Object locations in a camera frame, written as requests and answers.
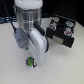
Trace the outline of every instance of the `cable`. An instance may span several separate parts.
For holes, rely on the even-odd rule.
[[[6,10],[7,16],[8,16],[8,18],[9,18],[9,20],[10,20],[10,23],[11,23],[13,29],[14,29],[14,32],[16,33],[16,30],[17,30],[17,29],[14,27],[14,25],[13,25],[11,19],[10,19],[10,16],[9,16],[8,11],[7,11],[6,4],[5,4],[5,1],[4,1],[4,0],[3,0],[3,4],[4,4],[4,8],[5,8],[5,10]]]

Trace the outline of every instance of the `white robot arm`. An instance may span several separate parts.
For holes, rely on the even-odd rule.
[[[42,0],[15,0],[18,29],[14,37],[22,49],[29,48],[38,66],[46,62],[48,40],[41,25]]]

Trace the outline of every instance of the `white table surface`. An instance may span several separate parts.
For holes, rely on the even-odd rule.
[[[50,20],[43,19],[42,27]],[[0,24],[0,84],[84,84],[84,27],[76,23],[74,31],[72,48],[49,39],[46,64],[29,73],[25,60],[30,51],[19,49],[10,23]]]

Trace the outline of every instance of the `small green object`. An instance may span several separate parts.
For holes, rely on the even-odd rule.
[[[28,50],[29,48],[27,47],[26,50]]]
[[[28,66],[33,66],[33,58],[32,57],[29,57],[27,60],[26,60],[26,64]]]

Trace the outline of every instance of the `black cable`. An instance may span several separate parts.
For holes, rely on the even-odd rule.
[[[46,48],[46,51],[45,52],[47,52],[48,51],[48,49],[49,49],[49,42],[48,42],[48,38],[47,38],[47,36],[45,35],[45,38],[46,38],[46,41],[47,41],[47,48]]]
[[[7,16],[8,16],[8,18],[9,18],[9,20],[10,20],[10,23],[11,23],[13,29],[14,29],[14,32],[16,33],[16,30],[17,30],[17,29],[14,27],[14,25],[13,25],[11,19],[10,19],[10,16],[9,16],[8,11],[7,11],[6,4],[5,4],[5,1],[4,1],[4,0],[3,0],[3,4],[4,4],[4,8],[5,8],[5,10],[6,10]]]

